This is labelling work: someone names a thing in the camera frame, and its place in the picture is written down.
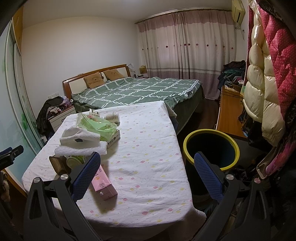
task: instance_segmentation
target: ceiling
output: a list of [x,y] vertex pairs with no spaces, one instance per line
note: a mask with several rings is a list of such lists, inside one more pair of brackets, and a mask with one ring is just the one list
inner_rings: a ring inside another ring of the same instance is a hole
[[231,9],[231,0],[28,0],[24,6],[23,27],[81,16],[136,22],[158,13],[193,7]]

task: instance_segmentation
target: metal screw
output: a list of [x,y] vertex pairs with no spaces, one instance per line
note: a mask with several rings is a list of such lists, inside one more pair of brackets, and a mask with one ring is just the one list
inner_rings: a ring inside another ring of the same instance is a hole
[[256,178],[254,179],[254,182],[257,183],[257,184],[259,184],[259,183],[261,183],[261,180],[260,180],[259,178],[256,177]]
[[34,183],[39,183],[40,182],[40,178],[39,177],[34,178],[33,182]]
[[61,179],[62,180],[67,180],[68,179],[68,174],[63,174],[63,175],[61,175]]
[[231,174],[227,174],[227,175],[226,175],[226,178],[227,178],[228,180],[233,180],[233,179],[234,179],[234,176],[231,175]]

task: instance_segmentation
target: white towel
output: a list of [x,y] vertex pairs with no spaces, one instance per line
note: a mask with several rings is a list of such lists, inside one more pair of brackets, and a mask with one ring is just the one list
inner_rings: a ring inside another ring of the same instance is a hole
[[64,130],[60,138],[61,145],[54,153],[56,156],[89,156],[95,151],[106,155],[107,142],[100,141],[100,137],[100,134],[72,126]]

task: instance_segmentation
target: trash can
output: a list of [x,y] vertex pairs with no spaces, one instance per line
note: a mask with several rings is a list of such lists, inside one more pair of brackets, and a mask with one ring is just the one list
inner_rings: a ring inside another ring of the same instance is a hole
[[201,151],[210,163],[224,172],[235,166],[239,159],[239,147],[227,134],[201,129],[191,132],[184,140],[183,152],[186,156],[186,173],[193,195],[205,195],[207,189],[194,167],[194,155]]

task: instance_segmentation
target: brown pillow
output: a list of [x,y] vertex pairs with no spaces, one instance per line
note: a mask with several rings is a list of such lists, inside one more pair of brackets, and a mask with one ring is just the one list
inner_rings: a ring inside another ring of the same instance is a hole
[[110,81],[125,78],[125,76],[119,73],[117,69],[109,69],[109,70],[103,71],[103,73],[105,74],[107,80],[110,80]]
[[102,79],[100,72],[90,74],[84,77],[83,79],[86,84],[86,87],[89,89],[93,89],[105,84],[105,81]]

